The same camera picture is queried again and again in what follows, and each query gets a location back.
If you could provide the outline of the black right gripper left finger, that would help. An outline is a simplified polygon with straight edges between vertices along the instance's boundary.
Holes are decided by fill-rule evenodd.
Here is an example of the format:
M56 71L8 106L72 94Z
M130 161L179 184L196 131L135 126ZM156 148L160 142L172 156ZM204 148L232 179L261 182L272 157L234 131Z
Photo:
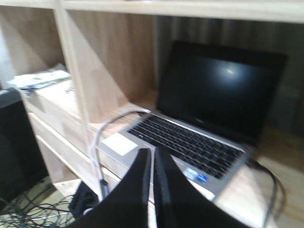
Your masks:
M138 150L118 185L91 211L69 228L147 228L152 153Z

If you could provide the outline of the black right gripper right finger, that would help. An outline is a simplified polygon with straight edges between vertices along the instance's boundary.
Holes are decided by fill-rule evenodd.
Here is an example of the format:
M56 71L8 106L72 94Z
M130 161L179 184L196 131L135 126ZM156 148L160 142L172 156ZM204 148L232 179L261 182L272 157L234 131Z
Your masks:
M163 146L154 150L153 193L159 228L247 227L195 189Z

